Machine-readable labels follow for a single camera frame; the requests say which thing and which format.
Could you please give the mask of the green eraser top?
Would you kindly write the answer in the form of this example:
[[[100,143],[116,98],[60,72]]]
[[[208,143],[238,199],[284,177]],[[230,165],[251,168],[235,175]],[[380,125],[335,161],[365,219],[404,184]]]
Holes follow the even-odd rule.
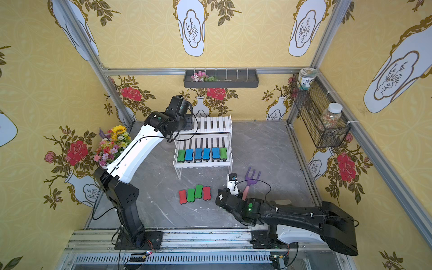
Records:
[[[187,189],[187,202],[188,203],[190,203],[190,202],[194,202],[195,201],[195,188],[190,188],[190,189]]]
[[[195,187],[194,198],[201,199],[203,197],[203,185],[197,184]]]

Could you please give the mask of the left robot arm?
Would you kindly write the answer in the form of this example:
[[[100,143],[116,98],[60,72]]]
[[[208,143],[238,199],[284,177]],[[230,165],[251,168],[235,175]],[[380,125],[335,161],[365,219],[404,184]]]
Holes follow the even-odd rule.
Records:
[[[153,112],[120,156],[106,168],[99,166],[94,172],[101,190],[117,210],[122,243],[135,248],[147,243],[136,204],[140,192],[130,183],[136,170],[162,140],[175,141],[176,138],[171,138],[174,133],[193,131],[195,119],[193,114],[175,113],[170,117],[163,112]]]

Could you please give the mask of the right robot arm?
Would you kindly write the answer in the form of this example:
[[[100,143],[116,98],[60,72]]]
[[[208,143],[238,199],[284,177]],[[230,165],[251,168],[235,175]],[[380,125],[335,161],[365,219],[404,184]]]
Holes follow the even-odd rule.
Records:
[[[316,239],[337,253],[358,255],[354,218],[331,202],[324,201],[315,207],[295,207],[255,198],[244,201],[224,188],[218,190],[216,205],[245,226],[288,226],[310,232],[308,237],[299,234],[294,240],[287,241],[288,244]]]

